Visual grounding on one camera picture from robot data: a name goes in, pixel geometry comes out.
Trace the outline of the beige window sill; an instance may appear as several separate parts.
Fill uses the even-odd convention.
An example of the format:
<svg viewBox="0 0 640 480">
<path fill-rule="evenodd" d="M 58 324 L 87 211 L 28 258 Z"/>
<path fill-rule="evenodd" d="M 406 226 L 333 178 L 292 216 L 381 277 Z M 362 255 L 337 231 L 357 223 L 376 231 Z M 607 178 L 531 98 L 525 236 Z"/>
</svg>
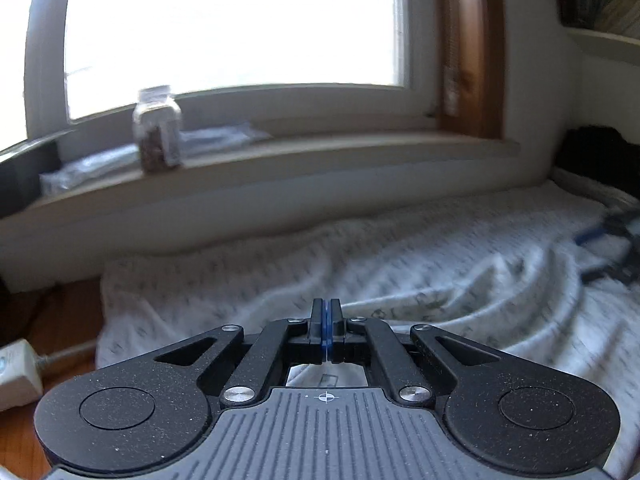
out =
<svg viewBox="0 0 640 480">
<path fill-rule="evenodd" d="M 513 140 L 479 139 L 444 132 L 289 136 L 203 156 L 181 169 L 155 177 L 130 172 L 55 198 L 42 198 L 27 211 L 64 207 L 69 200 L 88 200 L 88 205 L 80 208 L 82 211 L 129 208 L 165 198 L 314 174 L 512 157 L 519 152 L 520 144 Z"/>
</svg>

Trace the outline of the wooden window frame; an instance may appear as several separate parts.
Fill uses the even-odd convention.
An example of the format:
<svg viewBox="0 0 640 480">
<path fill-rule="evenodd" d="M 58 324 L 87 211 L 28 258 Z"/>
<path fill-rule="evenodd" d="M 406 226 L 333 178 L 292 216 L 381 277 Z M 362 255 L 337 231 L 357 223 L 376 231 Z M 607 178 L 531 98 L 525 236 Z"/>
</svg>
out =
<svg viewBox="0 0 640 480">
<path fill-rule="evenodd" d="M 504 0 L 436 0 L 438 128 L 484 140 L 503 137 L 506 102 Z"/>
</svg>

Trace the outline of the white power strip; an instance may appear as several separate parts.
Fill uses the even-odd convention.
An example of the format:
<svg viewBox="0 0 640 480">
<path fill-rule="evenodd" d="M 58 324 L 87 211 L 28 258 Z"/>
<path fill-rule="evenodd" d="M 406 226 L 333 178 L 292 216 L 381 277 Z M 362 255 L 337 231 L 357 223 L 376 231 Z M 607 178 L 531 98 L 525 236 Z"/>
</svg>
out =
<svg viewBox="0 0 640 480">
<path fill-rule="evenodd" d="M 26 339 L 1 349 L 0 412 L 38 401 L 43 393 L 38 356 Z"/>
</svg>

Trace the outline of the black box on sill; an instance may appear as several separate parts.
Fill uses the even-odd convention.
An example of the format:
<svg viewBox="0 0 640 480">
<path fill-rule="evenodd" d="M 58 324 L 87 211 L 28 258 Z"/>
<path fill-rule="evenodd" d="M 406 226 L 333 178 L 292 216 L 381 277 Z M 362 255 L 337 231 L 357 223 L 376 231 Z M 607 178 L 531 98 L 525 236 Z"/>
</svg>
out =
<svg viewBox="0 0 640 480">
<path fill-rule="evenodd" d="M 62 167 L 58 142 L 53 139 L 22 142 L 1 152 L 0 216 L 26 209 L 41 196 L 40 174 Z"/>
</svg>

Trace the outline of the clear plastic bag on sill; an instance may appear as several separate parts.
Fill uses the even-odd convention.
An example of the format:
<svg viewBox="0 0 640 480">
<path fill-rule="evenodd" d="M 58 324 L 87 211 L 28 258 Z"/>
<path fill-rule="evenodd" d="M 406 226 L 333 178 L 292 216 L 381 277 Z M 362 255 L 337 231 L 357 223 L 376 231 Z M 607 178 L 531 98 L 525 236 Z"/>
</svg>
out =
<svg viewBox="0 0 640 480">
<path fill-rule="evenodd" d="M 267 139 L 270 139 L 268 133 L 251 124 L 179 131 L 175 140 L 166 142 L 156 128 L 139 143 L 66 162 L 61 169 L 40 174 L 40 191 L 43 196 L 53 197 L 91 181 L 135 169 L 145 174 L 159 174 L 197 157 L 234 151 Z"/>
</svg>

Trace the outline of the glass jar on sill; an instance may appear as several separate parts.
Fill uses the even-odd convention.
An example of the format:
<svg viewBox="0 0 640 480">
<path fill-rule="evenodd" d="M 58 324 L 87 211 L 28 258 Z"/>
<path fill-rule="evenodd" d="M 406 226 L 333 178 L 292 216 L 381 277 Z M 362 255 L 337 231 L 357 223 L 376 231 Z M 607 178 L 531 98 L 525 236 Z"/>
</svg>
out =
<svg viewBox="0 0 640 480">
<path fill-rule="evenodd" d="M 143 89 L 132 113 L 132 132 L 142 170 L 160 174 L 182 165 L 182 111 L 169 86 Z"/>
</svg>

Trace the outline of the black folded clothes pile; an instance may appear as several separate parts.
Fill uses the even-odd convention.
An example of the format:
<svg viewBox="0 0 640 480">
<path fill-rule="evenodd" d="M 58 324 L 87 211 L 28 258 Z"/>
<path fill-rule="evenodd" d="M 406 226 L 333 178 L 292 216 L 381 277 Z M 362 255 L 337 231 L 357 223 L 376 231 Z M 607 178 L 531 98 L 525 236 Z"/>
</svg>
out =
<svg viewBox="0 0 640 480">
<path fill-rule="evenodd" d="M 555 149 L 552 167 L 639 197 L 639 145 L 613 127 L 568 129 Z"/>
</svg>

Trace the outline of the white wall shelf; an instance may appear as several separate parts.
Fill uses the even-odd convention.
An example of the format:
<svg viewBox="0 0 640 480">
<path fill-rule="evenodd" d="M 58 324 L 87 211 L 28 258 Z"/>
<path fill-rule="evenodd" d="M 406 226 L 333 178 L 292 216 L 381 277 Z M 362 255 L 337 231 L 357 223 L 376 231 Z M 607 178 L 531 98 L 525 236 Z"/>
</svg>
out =
<svg viewBox="0 0 640 480">
<path fill-rule="evenodd" d="M 568 36 L 586 55 L 609 61 L 640 65 L 640 41 L 634 38 L 596 32 L 595 30 L 567 27 Z"/>
</svg>

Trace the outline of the white patterned garment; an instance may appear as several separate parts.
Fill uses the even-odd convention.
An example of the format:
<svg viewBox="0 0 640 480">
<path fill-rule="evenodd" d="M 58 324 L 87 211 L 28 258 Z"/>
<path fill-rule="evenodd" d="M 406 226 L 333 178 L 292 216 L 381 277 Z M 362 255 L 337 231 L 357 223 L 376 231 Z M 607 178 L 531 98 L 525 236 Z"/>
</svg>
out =
<svg viewBox="0 0 640 480">
<path fill-rule="evenodd" d="M 624 240 L 577 246 L 604 207 L 545 183 L 435 200 L 292 234 L 171 257 L 109 263 L 101 280 L 106 367 L 235 323 L 256 333 L 302 318 L 316 298 L 398 332 L 427 323 L 594 382 L 620 410 L 606 471 L 623 479 L 639 448 L 639 289 L 582 272 Z"/>
</svg>

